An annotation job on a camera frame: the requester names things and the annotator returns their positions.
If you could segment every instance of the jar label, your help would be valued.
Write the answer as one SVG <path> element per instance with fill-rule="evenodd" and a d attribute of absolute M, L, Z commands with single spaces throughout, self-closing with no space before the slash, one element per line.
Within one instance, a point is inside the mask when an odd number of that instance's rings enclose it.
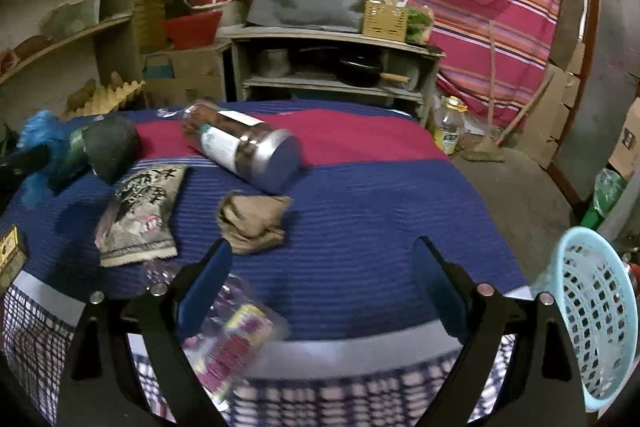
<path fill-rule="evenodd" d="M 248 114 L 243 114 L 241 112 L 238 111 L 220 111 L 220 114 L 224 114 L 225 116 L 228 116 L 229 118 L 233 118 L 234 120 L 238 120 L 239 122 L 242 122 L 244 124 L 247 124 L 251 127 L 253 127 L 256 124 L 259 123 L 263 123 L 262 120 L 258 120 L 257 118 L 254 118 L 252 116 L 249 116 Z"/>
<path fill-rule="evenodd" d="M 436 142 L 438 149 L 443 151 L 447 156 L 451 156 L 456 151 L 456 144 L 460 133 L 443 131 L 435 129 L 433 131 L 433 140 Z"/>
<path fill-rule="evenodd" d="M 233 174 L 238 174 L 236 172 L 238 145 L 240 145 L 238 138 L 220 131 L 217 127 L 207 126 L 207 129 L 203 129 L 200 136 L 200 146 L 205 156 L 216 161 L 225 169 L 233 172 Z"/>

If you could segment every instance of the green vegetable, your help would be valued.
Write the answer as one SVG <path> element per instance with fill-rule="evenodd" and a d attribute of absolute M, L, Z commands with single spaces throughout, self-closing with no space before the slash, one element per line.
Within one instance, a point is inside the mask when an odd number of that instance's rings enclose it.
<path fill-rule="evenodd" d="M 433 19 L 425 12 L 415 8 L 409 8 L 405 40 L 422 44 L 422 32 L 431 26 L 432 23 Z"/>

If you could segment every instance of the glass jar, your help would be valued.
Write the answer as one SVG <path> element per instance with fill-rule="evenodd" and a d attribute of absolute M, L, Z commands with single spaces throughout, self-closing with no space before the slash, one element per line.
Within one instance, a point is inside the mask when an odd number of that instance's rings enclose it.
<path fill-rule="evenodd" d="M 281 193 L 302 163 L 289 131 L 206 100 L 184 110 L 182 131 L 205 156 L 271 194 Z"/>
<path fill-rule="evenodd" d="M 438 148 L 447 156 L 456 151 L 456 145 L 465 130 L 462 118 L 466 112 L 466 105 L 456 96 L 448 96 L 435 112 L 431 135 Z"/>

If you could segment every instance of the yellow box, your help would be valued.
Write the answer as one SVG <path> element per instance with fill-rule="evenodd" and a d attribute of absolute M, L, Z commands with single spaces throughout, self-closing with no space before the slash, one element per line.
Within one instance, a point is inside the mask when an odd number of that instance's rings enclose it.
<path fill-rule="evenodd" d="M 0 241 L 0 295 L 4 295 L 27 262 L 18 229 L 13 226 Z"/>

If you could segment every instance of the metal screw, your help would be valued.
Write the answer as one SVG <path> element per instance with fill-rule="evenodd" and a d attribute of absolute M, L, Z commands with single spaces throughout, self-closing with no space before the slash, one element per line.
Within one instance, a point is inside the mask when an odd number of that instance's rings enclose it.
<path fill-rule="evenodd" d="M 163 282 L 156 283 L 149 289 L 151 295 L 153 295 L 154 297 L 161 297 L 166 293 L 167 290 L 167 285 Z"/>
<path fill-rule="evenodd" d="M 91 302 L 91 304 L 100 304 L 102 301 L 104 301 L 104 293 L 102 292 L 93 292 L 89 295 L 89 302 Z"/>
<path fill-rule="evenodd" d="M 551 293 L 548 292 L 542 292 L 538 298 L 540 299 L 540 302 L 542 302 L 545 306 L 551 306 L 551 304 L 553 304 L 554 301 L 554 296 L 551 295 Z"/>
<path fill-rule="evenodd" d="M 483 282 L 482 284 L 478 285 L 478 288 L 476 288 L 478 290 L 478 293 L 482 296 L 482 297 L 491 297 L 491 295 L 494 294 L 494 287 L 491 286 L 490 284 L 487 284 L 486 282 Z"/>

